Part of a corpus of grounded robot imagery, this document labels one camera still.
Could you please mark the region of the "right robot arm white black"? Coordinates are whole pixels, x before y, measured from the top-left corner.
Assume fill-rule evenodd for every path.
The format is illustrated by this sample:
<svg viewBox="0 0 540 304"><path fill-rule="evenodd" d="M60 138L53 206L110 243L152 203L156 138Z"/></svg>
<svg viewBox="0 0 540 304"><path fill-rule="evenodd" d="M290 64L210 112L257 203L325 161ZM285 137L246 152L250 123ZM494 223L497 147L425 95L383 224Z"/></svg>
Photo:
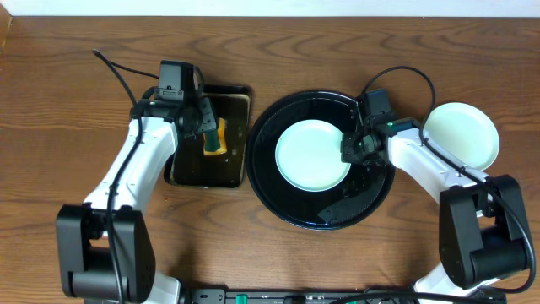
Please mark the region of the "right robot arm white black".
<svg viewBox="0 0 540 304"><path fill-rule="evenodd" d="M412 118L345 133L340 150L346 163L406 172L439 205L440 264L414 284L414 300L474 303L532 286L537 258L516 179L470 168Z"/></svg>

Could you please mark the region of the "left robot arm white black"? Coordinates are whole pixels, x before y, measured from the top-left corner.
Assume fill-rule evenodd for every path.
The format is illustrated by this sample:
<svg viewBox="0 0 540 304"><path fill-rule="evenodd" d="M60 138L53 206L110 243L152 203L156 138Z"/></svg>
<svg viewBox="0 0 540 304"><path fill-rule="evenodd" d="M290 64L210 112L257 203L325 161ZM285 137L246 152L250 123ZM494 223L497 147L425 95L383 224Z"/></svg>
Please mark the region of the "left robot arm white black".
<svg viewBox="0 0 540 304"><path fill-rule="evenodd" d="M181 282L156 269L143 214L160 172L184 134L213 131L208 97L142 99L127 138L100 185L56 217L62 290L98 303L179 303Z"/></svg>

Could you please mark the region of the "yellow sponge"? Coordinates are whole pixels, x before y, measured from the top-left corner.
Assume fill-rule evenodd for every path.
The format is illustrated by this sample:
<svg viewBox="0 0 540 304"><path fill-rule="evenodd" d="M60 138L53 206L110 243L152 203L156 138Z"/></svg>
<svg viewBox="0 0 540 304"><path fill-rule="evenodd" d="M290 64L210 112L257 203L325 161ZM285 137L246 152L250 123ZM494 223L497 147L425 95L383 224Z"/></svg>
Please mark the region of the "yellow sponge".
<svg viewBox="0 0 540 304"><path fill-rule="evenodd" d="M226 125L227 122L223 118L220 118L216 129L203 133L203 154L205 156L222 155L227 152L225 140Z"/></svg>

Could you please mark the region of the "light blue plate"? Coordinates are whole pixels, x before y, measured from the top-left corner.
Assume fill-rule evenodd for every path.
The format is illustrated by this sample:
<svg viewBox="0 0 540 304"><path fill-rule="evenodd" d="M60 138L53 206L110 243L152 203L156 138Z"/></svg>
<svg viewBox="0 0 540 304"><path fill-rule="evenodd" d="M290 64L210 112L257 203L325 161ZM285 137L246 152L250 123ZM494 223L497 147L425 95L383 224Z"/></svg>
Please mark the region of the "light blue plate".
<svg viewBox="0 0 540 304"><path fill-rule="evenodd" d="M288 127L278 138L275 161L282 177L306 192L336 187L351 165L342 161L343 132L329 122L304 120Z"/></svg>
<svg viewBox="0 0 540 304"><path fill-rule="evenodd" d="M489 168L500 151L500 137L492 120L465 103L451 102L436 107L424 129L438 145L480 171Z"/></svg>

